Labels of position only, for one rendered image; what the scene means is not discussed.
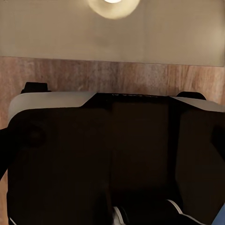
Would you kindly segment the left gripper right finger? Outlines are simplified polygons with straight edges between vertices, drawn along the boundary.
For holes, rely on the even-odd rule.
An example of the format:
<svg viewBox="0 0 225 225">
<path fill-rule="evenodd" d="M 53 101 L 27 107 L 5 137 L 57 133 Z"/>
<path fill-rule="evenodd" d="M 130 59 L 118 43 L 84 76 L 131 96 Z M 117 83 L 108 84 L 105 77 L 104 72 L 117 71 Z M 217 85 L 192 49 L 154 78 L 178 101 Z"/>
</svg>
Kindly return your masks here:
<svg viewBox="0 0 225 225">
<path fill-rule="evenodd" d="M 225 126 L 214 125 L 210 140 L 221 158 L 225 161 Z"/>
</svg>

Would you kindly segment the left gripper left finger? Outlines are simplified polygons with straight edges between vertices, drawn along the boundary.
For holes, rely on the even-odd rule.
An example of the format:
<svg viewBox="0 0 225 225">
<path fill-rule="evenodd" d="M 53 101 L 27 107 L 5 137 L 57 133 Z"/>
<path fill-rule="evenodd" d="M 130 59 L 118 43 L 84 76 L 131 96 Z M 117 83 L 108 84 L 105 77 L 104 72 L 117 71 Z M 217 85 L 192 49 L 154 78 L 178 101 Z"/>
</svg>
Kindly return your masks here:
<svg viewBox="0 0 225 225">
<path fill-rule="evenodd" d="M 21 148 L 23 140 L 23 132 L 20 125 L 0 130 L 0 180 Z"/>
</svg>

